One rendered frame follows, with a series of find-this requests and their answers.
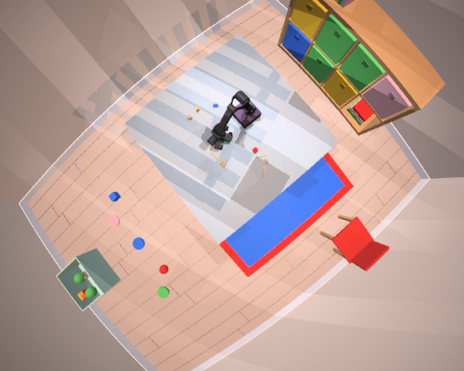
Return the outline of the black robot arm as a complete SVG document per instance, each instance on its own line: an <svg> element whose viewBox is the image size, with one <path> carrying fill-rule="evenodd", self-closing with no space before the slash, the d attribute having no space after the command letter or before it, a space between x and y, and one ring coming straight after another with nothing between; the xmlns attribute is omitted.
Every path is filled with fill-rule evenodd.
<svg viewBox="0 0 464 371"><path fill-rule="evenodd" d="M233 104L234 98L236 98L243 105L240 107L236 107ZM232 101L227 106L227 109L224 112L220 123L218 123L217 125L214 125L211 131L212 135L207 139L207 142L210 145L212 146L215 145L219 140L221 140L224 137L224 135L225 137L224 137L224 140L222 141L232 142L232 138L233 138L232 132L229 132L229 133L225 132L227 129L227 124L229 123L233 113L236 112L237 110L243 109L247 116L254 114L254 112L256 111L256 107L252 105L249 101L250 101L250 97L248 97L242 90L238 91L232 97Z"/></svg>

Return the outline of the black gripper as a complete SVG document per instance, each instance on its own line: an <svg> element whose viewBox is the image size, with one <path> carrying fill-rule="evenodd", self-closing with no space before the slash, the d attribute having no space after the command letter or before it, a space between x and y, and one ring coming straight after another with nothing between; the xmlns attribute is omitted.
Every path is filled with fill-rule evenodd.
<svg viewBox="0 0 464 371"><path fill-rule="evenodd" d="M225 137L225 135L224 135L224 137ZM222 150L222 147L223 147L222 143L224 143L224 141L222 141L222 140L224 140L224 137L214 145L214 148Z"/></svg>

